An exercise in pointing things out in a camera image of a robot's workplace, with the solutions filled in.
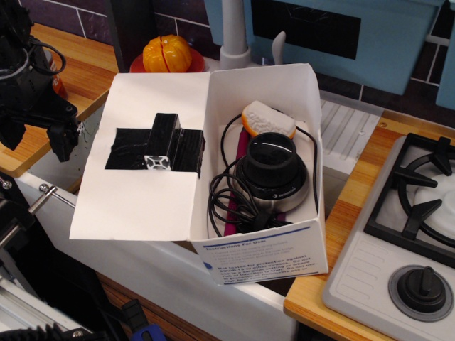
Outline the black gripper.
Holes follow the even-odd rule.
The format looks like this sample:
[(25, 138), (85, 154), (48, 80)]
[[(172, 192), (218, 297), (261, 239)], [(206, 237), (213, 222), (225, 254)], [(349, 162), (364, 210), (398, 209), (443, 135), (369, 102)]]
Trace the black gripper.
[(66, 58), (31, 35), (31, 26), (1, 22), (1, 143), (14, 151), (25, 124), (48, 128), (50, 146), (60, 162), (78, 145), (77, 109), (53, 89)]

